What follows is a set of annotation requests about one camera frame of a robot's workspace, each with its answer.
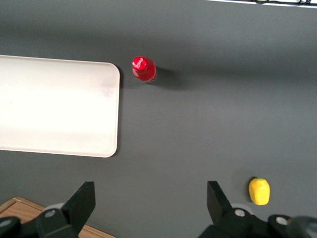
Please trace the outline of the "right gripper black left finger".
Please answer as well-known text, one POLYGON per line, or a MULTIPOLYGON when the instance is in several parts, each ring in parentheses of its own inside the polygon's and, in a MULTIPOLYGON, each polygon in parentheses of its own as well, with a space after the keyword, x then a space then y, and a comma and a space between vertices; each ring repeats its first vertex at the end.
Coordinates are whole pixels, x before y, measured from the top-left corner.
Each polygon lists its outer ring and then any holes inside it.
POLYGON ((95 184, 84 182, 65 202, 45 208, 29 222, 17 216, 0 219, 2 238, 77 238, 96 205, 95 184))

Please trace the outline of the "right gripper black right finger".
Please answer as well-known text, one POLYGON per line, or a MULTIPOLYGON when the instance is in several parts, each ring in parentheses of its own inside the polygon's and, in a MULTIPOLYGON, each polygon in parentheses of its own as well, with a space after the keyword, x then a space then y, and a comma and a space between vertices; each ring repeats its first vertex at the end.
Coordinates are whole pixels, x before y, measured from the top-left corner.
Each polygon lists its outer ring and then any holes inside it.
POLYGON ((232 207, 216 181, 207 183, 207 207, 212 220, 201 238, 315 238, 317 219, 271 215, 263 221, 240 207, 232 207))

